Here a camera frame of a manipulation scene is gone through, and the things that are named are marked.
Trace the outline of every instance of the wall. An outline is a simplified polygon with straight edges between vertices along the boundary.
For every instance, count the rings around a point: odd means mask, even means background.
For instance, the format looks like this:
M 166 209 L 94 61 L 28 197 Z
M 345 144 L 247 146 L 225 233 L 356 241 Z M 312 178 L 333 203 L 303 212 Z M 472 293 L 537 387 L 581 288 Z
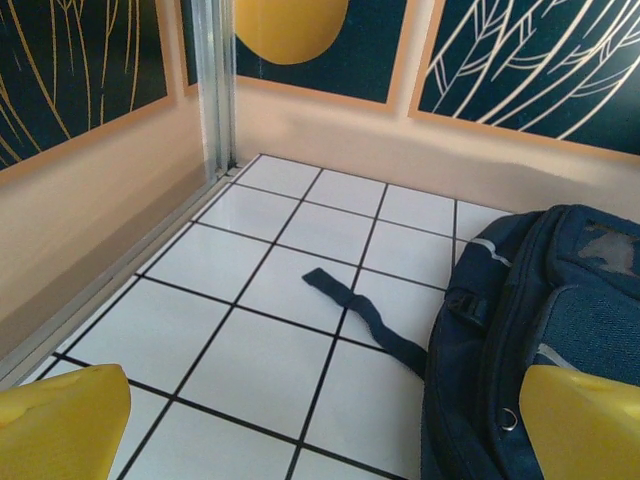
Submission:
M 0 188 L 0 358 L 205 183 L 198 98 L 183 94 L 181 29 L 174 2 L 161 6 L 175 103 L 124 129 L 102 127 L 99 141 Z
M 392 113 L 240 82 L 239 158 L 279 155 L 512 211 L 581 202 L 640 221 L 633 157 L 568 153 L 408 118 L 432 9 L 431 0 L 418 1 L 406 25 L 410 41 Z

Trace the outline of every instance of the navy blue backpack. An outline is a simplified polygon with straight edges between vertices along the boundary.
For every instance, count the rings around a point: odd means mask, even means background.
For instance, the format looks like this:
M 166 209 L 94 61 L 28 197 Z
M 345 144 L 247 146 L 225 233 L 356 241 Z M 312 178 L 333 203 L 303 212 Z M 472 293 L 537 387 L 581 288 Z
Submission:
M 518 407 L 525 372 L 640 386 L 639 244 L 639 225 L 581 205 L 496 220 L 454 268 L 428 353 L 323 270 L 304 280 L 424 379 L 422 479 L 542 479 Z

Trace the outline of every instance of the yellow object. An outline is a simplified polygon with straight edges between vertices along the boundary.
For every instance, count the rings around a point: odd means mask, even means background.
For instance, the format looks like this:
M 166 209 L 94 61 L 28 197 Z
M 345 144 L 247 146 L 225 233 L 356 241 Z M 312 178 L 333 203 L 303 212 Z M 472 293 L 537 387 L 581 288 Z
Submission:
M 105 480 L 130 409 L 118 365 L 0 392 L 0 479 Z
M 520 410 L 546 480 L 640 478 L 640 388 L 536 365 Z
M 349 0 L 235 0 L 236 34 L 278 65 L 307 62 L 335 41 Z

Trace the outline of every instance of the floor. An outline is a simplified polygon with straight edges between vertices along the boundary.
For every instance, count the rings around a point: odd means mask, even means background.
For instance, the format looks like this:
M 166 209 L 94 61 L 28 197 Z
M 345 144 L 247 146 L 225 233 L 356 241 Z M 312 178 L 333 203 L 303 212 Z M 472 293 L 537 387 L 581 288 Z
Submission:
M 426 347 L 465 241 L 502 215 L 259 157 L 27 381 L 122 365 L 110 479 L 418 479 L 421 381 L 301 276 Z

